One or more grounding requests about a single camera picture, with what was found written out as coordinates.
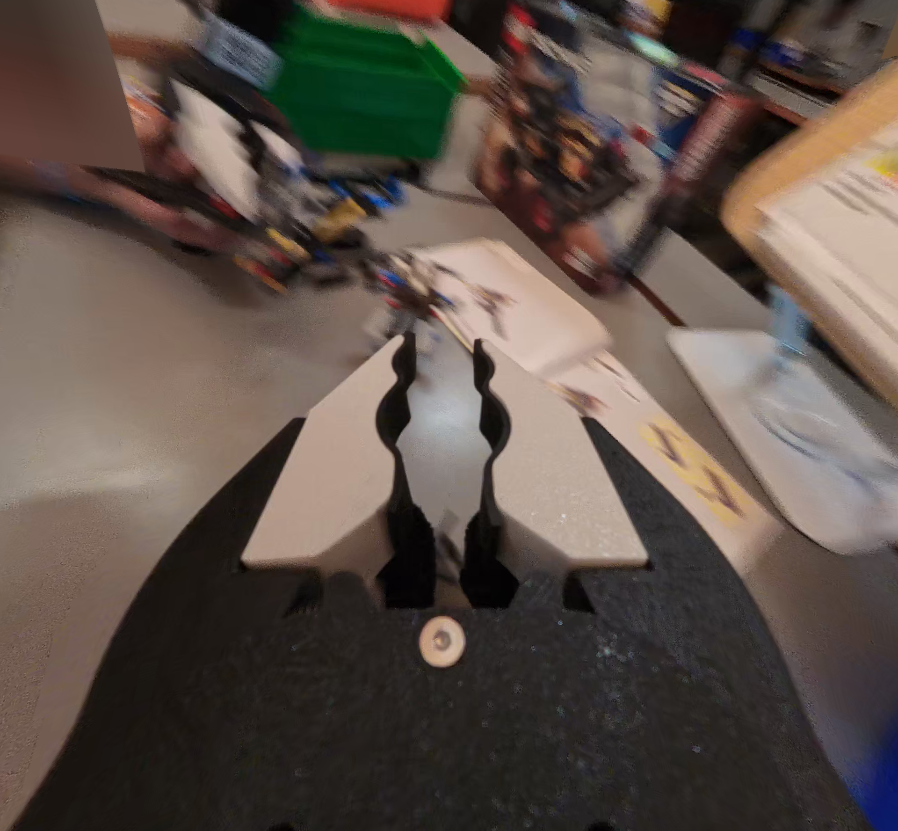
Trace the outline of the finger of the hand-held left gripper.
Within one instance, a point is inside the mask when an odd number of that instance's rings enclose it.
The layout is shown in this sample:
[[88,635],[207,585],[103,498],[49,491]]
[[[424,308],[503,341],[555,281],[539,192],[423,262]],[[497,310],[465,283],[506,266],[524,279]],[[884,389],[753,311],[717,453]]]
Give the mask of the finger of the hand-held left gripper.
[[173,80],[177,104],[175,140],[211,191],[241,217],[260,216],[259,175],[243,144],[241,122],[207,96]]
[[261,141],[263,159],[273,163],[289,177],[298,178],[303,174],[304,155],[289,138],[285,137],[285,134],[258,120],[250,121],[250,128]]

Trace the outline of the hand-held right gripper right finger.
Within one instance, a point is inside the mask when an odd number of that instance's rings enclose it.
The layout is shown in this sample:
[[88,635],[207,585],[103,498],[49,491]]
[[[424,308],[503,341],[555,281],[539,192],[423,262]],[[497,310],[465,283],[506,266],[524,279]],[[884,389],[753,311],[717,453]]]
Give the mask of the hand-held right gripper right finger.
[[492,343],[477,340],[472,365],[489,452],[464,538],[470,605],[510,605],[533,574],[644,569],[648,552],[581,415]]

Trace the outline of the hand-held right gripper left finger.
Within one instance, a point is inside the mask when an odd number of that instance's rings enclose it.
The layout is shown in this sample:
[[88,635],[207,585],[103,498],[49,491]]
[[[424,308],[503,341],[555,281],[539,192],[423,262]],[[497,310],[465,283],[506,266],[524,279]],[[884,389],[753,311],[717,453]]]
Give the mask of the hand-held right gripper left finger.
[[247,569],[353,573],[387,607],[435,600],[435,535],[398,439],[416,338],[396,336],[313,407],[241,554]]

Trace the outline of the pile of lego pieces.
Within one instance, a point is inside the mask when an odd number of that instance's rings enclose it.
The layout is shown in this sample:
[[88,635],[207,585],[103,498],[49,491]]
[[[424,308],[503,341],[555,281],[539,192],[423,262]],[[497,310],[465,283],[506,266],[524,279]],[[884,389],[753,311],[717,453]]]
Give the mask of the pile of lego pieces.
[[231,262],[267,291],[284,295],[304,278],[318,285],[344,281],[348,258],[371,251],[362,226],[384,219],[405,198],[398,173],[308,168],[295,152],[265,146],[254,160],[257,218],[241,235]]

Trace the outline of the person's left forearm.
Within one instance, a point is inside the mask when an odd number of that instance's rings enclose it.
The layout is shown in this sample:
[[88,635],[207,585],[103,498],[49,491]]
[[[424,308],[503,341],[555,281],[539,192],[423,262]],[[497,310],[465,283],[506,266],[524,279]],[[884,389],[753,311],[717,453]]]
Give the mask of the person's left forearm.
[[188,253],[229,253],[230,232],[190,219],[176,208],[160,205],[128,187],[69,163],[2,157],[3,190],[68,198],[115,208],[144,226],[162,233]]

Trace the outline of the lego instruction booklet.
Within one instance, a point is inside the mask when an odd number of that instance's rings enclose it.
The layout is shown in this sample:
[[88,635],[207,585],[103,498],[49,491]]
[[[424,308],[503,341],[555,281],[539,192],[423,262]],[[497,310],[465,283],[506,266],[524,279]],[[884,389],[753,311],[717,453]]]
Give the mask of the lego instruction booklet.
[[435,311],[469,350],[477,340],[598,422],[702,525],[739,533],[769,513],[670,416],[609,351],[611,336],[583,306],[506,244],[485,238],[414,249],[436,291]]

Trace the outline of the grey black lego truck chassis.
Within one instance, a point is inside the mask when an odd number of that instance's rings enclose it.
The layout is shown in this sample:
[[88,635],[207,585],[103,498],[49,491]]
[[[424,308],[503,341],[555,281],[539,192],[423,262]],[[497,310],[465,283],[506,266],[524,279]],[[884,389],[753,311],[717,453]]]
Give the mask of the grey black lego truck chassis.
[[412,333],[418,354],[426,357],[432,353],[440,340],[435,324],[455,309],[455,302],[436,287],[440,269],[410,251],[374,253],[362,260],[362,282],[383,299],[364,326],[374,348]]

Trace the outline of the lego truck set box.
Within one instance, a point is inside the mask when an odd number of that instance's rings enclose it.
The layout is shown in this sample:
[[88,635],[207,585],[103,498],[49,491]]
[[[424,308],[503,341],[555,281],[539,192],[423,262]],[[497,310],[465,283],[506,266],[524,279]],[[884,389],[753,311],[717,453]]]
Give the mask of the lego truck set box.
[[511,0],[478,190],[591,295],[679,231],[763,113],[746,87],[565,0]]

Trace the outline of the green plastic bin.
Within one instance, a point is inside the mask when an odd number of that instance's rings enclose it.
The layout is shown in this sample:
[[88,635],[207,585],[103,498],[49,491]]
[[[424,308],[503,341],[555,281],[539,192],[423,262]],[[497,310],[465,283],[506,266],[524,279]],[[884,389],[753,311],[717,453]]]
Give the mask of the green plastic bin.
[[297,6],[275,43],[266,99],[311,151],[426,162],[464,77],[430,39]]

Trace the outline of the wooden sign board white stand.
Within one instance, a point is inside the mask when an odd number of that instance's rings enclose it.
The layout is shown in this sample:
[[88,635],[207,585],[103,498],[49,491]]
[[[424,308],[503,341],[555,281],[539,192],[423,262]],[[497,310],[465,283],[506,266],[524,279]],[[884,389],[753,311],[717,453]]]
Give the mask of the wooden sign board white stand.
[[724,227],[772,284],[770,332],[668,343],[782,516],[841,555],[896,548],[890,450],[810,362],[814,327],[896,409],[896,58],[756,160]]

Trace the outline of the blue plastic bin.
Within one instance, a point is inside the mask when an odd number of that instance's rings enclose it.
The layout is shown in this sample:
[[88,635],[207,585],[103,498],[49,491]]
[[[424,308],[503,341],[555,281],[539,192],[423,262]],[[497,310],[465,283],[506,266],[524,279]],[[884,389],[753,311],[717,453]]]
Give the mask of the blue plastic bin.
[[890,729],[871,755],[851,766],[847,789],[876,830],[897,829],[897,728]]

